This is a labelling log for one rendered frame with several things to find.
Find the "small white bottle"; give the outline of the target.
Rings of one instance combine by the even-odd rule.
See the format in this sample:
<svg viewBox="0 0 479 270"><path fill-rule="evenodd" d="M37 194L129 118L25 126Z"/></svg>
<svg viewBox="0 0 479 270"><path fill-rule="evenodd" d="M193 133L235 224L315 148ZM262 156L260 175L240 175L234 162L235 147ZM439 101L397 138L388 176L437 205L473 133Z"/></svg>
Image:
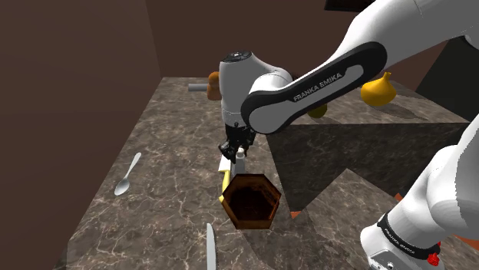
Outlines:
<svg viewBox="0 0 479 270"><path fill-rule="evenodd" d="M245 150L242 147L239 147L236 152L236 163L234 166L234 174L246 172L245 158L246 158Z"/></svg>

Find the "yellow and white utensil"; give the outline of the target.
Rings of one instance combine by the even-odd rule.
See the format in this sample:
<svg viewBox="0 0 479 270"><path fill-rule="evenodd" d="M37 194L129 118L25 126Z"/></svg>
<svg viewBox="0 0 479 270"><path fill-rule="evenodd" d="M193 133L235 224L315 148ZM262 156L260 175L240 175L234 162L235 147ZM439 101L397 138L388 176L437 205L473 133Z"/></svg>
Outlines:
<svg viewBox="0 0 479 270"><path fill-rule="evenodd" d="M223 173L223 181L222 181L222 193L230 184L230 180L232 177L232 172L234 171L235 165L228 160L225 156L221 156L221 161L219 164L218 171Z"/></svg>

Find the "brown hexagonal wooden bowl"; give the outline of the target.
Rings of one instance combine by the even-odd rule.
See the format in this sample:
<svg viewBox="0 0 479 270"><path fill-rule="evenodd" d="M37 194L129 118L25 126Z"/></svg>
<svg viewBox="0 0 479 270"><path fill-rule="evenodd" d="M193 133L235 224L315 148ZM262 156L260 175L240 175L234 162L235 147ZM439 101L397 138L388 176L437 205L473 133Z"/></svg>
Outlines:
<svg viewBox="0 0 479 270"><path fill-rule="evenodd" d="M221 204L236 229L269 229L281 196L264 174L238 173L224 189Z"/></svg>

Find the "yellow round object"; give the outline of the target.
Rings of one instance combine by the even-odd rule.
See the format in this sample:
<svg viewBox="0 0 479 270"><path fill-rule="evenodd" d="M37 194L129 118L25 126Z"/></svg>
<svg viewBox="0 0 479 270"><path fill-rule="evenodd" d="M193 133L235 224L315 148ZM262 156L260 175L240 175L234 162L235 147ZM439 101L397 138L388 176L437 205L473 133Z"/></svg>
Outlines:
<svg viewBox="0 0 479 270"><path fill-rule="evenodd" d="M307 114L314 119L319 119L324 117L328 110L328 104L323 104L313 110L310 110Z"/></svg>

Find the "silver table knife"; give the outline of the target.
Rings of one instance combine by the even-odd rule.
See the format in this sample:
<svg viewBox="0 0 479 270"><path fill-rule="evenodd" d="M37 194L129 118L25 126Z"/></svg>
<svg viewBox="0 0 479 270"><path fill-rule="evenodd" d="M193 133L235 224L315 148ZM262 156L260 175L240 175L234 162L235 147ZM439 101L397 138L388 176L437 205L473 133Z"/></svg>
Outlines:
<svg viewBox="0 0 479 270"><path fill-rule="evenodd" d="M206 224L206 265L207 270L217 270L215 233L210 223Z"/></svg>

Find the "silver spoon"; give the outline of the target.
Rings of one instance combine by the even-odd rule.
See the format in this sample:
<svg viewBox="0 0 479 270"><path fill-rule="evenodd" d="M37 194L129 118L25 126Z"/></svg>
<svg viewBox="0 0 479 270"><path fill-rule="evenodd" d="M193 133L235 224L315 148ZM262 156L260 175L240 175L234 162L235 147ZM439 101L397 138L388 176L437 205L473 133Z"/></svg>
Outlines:
<svg viewBox="0 0 479 270"><path fill-rule="evenodd" d="M120 195L122 195L122 194L124 194L125 192L128 191L128 189L130 187L130 181L129 181L128 177L129 177L131 171L133 170L133 168L137 165L141 156L142 156L141 152L138 152L134 155L134 158L131 161L131 163L129 165L129 168L128 168L126 174L124 175L123 179L115 186L115 189L114 189L114 195L115 196L120 196Z"/></svg>

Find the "yellow onion-shaped object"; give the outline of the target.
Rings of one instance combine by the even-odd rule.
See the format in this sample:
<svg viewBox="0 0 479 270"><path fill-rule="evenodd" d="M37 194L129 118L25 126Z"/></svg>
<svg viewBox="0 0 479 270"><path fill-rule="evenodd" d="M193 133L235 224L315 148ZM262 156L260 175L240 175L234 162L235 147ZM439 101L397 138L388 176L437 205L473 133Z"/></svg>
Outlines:
<svg viewBox="0 0 479 270"><path fill-rule="evenodd" d="M385 72L377 80L362 85L361 98L370 106L384 106L396 97L396 89L389 81L391 72Z"/></svg>

